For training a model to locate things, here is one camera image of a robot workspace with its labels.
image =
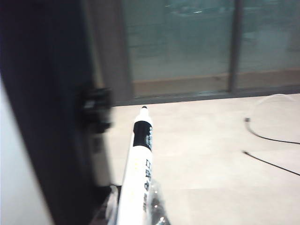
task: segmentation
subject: glass window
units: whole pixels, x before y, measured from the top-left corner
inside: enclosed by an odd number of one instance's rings
[[[232,0],[123,0],[135,96],[224,91]]]
[[[300,1],[244,2],[239,88],[300,84]]]

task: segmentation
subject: white wall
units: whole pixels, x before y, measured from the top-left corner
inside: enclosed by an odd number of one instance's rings
[[[1,85],[1,224],[53,224]]]

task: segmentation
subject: white marker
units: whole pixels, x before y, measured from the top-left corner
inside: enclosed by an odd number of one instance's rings
[[[152,120],[147,107],[135,119],[120,194],[117,225],[144,225],[152,173]]]

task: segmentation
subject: black cable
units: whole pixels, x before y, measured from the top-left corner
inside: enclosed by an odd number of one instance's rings
[[[250,153],[248,153],[248,152],[246,152],[246,151],[243,151],[243,153],[246,154],[246,155],[248,155],[248,156],[250,156],[250,157],[252,157],[252,158],[255,158],[255,159],[259,160],[259,161],[262,161],[262,162],[264,162],[264,163],[267,163],[267,164],[272,165],[272,166],[274,166],[274,167],[277,167],[277,168],[279,168],[279,169],[282,169],[282,170],[285,170],[285,171],[288,171],[288,172],[290,172],[290,173],[293,173],[293,174],[296,174],[296,175],[300,176],[299,173],[290,171],[290,170],[285,169],[285,168],[283,168],[283,167],[280,167],[280,166],[278,166],[278,165],[275,165],[275,164],[269,163],[269,162],[267,162],[267,161],[264,161],[264,160],[262,160],[262,159],[260,159],[260,158],[257,158],[257,157],[255,157],[255,156],[252,156]]]
[[[270,140],[270,141],[276,141],[276,142],[284,142],[284,143],[290,143],[290,144],[300,144],[300,142],[289,142],[289,141],[283,141],[283,140],[277,140],[277,139],[273,139],[273,138],[268,138],[268,137],[264,137],[264,136],[261,136],[257,133],[255,133],[251,127],[250,127],[250,118],[245,118],[245,125],[246,125],[246,129],[252,133],[253,135],[257,136],[257,137],[260,137],[260,138],[263,138],[263,139],[267,139],[267,140]]]

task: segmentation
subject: black door frame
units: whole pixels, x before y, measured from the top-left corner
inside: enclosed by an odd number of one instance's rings
[[[57,225],[88,224],[107,195],[94,185],[80,117],[81,93],[94,86],[83,9],[80,0],[0,5],[1,79]]]

